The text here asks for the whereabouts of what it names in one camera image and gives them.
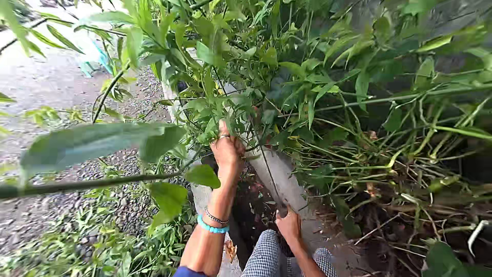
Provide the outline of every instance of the wrist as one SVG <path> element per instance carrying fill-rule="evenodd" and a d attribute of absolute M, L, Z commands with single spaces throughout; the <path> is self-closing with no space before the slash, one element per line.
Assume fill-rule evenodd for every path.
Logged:
<path fill-rule="evenodd" d="M 292 251 L 294 256 L 296 256 L 297 258 L 299 258 L 301 255 L 307 254 L 306 246 L 301 238 L 287 241 L 287 244 L 289 245 L 290 250 Z"/>

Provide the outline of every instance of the dead twig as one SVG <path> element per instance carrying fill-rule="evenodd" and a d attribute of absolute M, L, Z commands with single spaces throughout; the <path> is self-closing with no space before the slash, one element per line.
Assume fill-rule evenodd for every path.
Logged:
<path fill-rule="evenodd" d="M 357 245 L 359 242 L 361 242 L 363 239 L 367 238 L 368 236 L 370 236 L 372 233 L 376 232 L 377 230 L 381 229 L 384 225 L 390 223 L 393 219 L 397 218 L 400 216 L 400 213 L 398 213 L 397 215 L 393 216 L 392 218 L 386 220 L 386 222 L 384 222 L 383 224 L 381 224 L 381 226 L 377 227 L 376 229 L 370 231 L 369 233 L 365 234 L 362 238 L 360 238 L 356 243 L 354 243 L 354 245 Z"/>

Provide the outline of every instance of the blue object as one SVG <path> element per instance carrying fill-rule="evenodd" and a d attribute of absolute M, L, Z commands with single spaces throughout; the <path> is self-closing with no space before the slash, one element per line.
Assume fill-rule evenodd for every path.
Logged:
<path fill-rule="evenodd" d="M 187 267 L 178 267 L 173 277 L 207 277 L 203 272 L 196 272 Z"/>
<path fill-rule="evenodd" d="M 205 229 L 211 233 L 214 233 L 214 234 L 217 234 L 217 233 L 224 234 L 225 232 L 229 231 L 229 226 L 226 226 L 224 228 L 217 228 L 217 227 L 212 227 L 212 226 L 207 225 L 205 222 L 203 222 L 202 215 L 198 216 L 198 225 L 200 225 L 200 227 L 202 227 L 203 229 Z"/>

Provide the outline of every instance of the person's right hand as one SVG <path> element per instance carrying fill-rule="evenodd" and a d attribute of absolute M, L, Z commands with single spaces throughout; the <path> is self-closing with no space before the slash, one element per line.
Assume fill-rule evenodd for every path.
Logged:
<path fill-rule="evenodd" d="M 280 216 L 280 211 L 277 210 L 277 220 L 275 223 L 282 234 L 282 236 L 287 241 L 287 244 L 291 245 L 294 242 L 299 242 L 302 240 L 301 237 L 301 217 L 296 214 L 296 212 L 287 205 L 288 213 L 282 218 Z"/>

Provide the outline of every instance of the finger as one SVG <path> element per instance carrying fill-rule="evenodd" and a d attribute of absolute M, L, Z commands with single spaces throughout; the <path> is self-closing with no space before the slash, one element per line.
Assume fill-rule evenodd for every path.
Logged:
<path fill-rule="evenodd" d="M 220 119 L 218 121 L 218 135 L 229 135 L 229 130 L 227 129 L 227 125 L 225 124 L 225 121 Z"/>

